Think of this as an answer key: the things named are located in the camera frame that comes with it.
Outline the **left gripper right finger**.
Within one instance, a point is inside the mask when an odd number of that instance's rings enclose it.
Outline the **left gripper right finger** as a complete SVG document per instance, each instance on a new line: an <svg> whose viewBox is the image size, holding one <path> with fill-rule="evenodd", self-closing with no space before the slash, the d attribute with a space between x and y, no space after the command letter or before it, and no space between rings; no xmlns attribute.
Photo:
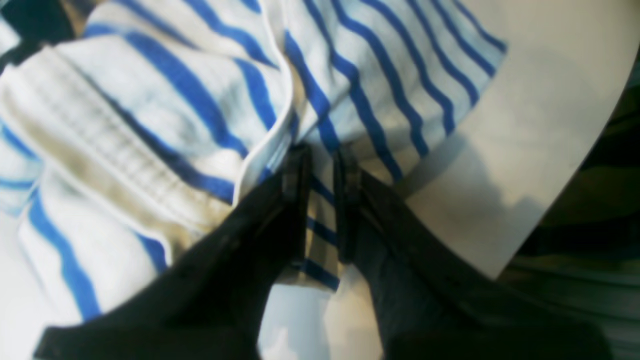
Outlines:
<svg viewBox="0 0 640 360"><path fill-rule="evenodd" d="M598 325L487 278L334 153L339 260L366 280L385 360L611 360Z"/></svg>

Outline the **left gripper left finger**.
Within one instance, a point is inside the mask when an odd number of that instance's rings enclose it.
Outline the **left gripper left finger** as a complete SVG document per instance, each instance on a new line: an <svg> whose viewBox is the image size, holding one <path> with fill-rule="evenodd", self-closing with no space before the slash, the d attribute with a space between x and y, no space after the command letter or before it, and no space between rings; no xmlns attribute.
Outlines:
<svg viewBox="0 0 640 360"><path fill-rule="evenodd" d="M258 360L274 282L306 253L311 149L295 146L217 230L116 309L45 330L35 360Z"/></svg>

